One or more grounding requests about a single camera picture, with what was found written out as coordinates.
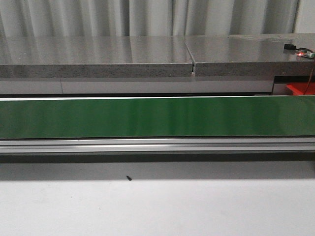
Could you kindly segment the grey stone slab left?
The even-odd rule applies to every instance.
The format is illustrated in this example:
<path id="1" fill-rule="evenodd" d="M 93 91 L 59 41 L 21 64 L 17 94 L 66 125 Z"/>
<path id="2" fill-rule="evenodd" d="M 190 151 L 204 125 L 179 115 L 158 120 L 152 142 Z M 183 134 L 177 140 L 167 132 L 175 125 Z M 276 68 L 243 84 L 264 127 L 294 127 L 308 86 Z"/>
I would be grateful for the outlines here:
<path id="1" fill-rule="evenodd" d="M 181 37 L 3 37 L 3 78 L 189 77 L 193 63 Z"/>

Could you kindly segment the grey stone slab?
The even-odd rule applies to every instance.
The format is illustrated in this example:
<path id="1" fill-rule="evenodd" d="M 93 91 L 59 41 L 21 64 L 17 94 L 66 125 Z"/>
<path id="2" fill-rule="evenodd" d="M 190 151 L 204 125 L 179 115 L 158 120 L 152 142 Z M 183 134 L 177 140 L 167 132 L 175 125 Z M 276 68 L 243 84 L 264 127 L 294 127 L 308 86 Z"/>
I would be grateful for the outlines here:
<path id="1" fill-rule="evenodd" d="M 313 62 L 286 43 L 315 48 L 313 33 L 187 36 L 196 76 L 306 76 Z"/>
<path id="2" fill-rule="evenodd" d="M 193 63 L 181 37 L 3 37 L 3 78 L 189 77 Z"/>

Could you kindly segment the grey stone slab right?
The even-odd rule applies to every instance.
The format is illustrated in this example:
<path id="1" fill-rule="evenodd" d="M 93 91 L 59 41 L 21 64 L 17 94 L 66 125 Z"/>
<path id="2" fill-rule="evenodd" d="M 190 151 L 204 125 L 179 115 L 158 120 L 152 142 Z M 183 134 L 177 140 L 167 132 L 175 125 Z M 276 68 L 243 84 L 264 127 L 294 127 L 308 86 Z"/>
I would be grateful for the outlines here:
<path id="1" fill-rule="evenodd" d="M 313 62 L 286 43 L 315 48 L 313 33 L 187 36 L 196 76 L 306 76 Z"/>

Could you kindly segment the green conveyor belt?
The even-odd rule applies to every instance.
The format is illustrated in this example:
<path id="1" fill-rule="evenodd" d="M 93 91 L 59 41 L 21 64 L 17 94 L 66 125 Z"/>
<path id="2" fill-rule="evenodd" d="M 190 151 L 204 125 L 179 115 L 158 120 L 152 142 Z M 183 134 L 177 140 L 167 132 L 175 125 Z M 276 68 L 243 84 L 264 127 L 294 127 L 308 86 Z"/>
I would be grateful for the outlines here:
<path id="1" fill-rule="evenodd" d="M 312 136 L 313 96 L 6 100 L 3 139 Z"/>

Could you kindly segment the red plastic bin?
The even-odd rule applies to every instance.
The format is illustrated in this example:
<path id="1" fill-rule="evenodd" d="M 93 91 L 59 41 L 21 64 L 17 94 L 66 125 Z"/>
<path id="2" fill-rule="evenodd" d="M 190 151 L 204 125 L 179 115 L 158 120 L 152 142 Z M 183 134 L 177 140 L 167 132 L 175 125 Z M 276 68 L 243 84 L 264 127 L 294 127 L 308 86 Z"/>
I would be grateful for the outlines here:
<path id="1" fill-rule="evenodd" d="M 314 95 L 315 94 L 315 84 L 310 83 L 291 83 L 286 85 L 286 87 L 292 92 L 292 95 Z"/>

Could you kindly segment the black sensor module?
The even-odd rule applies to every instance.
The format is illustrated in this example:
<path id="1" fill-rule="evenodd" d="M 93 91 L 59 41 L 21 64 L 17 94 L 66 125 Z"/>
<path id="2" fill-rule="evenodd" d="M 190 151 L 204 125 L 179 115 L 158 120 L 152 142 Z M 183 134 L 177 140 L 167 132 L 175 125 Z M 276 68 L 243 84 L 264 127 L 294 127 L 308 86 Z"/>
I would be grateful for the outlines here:
<path id="1" fill-rule="evenodd" d="M 292 51 L 296 51 L 297 48 L 294 44 L 291 43 L 286 43 L 283 47 L 285 50 L 292 50 Z"/>

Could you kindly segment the green circuit board red LED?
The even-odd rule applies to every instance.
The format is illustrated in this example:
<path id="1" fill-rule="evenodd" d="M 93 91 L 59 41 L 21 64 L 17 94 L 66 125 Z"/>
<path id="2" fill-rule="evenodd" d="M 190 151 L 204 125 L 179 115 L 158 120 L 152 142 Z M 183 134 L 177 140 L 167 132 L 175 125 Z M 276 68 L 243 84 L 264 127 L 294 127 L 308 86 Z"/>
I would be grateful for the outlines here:
<path id="1" fill-rule="evenodd" d="M 299 50 L 296 54 L 298 57 L 308 58 L 308 59 L 314 59 L 315 53 L 313 51 L 309 50 Z"/>

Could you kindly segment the grey curtain backdrop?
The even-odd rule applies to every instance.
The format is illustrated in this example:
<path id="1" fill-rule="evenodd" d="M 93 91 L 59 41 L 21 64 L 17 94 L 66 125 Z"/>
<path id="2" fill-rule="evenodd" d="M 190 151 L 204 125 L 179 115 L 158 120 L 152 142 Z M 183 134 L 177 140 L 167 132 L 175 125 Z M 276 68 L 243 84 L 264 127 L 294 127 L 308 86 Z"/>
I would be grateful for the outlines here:
<path id="1" fill-rule="evenodd" d="M 292 33 L 297 0 L 3 0 L 0 34 L 177 36 Z"/>

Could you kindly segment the aluminium conveyor front rail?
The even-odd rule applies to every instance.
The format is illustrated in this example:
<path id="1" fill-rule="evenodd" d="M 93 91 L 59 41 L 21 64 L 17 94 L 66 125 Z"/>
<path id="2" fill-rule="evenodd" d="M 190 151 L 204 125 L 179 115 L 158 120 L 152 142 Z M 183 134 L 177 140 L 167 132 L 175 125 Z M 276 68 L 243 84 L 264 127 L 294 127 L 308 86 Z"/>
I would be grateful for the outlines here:
<path id="1" fill-rule="evenodd" d="M 314 137 L 109 138 L 3 140 L 1 154 L 118 152 L 280 152 L 315 149 Z"/>

